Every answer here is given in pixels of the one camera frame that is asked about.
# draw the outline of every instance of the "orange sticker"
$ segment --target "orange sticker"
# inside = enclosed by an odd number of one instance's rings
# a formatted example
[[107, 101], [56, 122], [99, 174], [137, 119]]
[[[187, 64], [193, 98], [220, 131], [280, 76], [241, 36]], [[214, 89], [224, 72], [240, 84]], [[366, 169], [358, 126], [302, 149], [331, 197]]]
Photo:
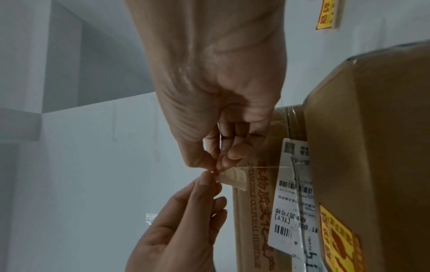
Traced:
[[322, 4], [316, 30], [335, 28], [337, 1], [323, 0]]
[[357, 235], [320, 207], [324, 259], [333, 272], [365, 272], [361, 242]]

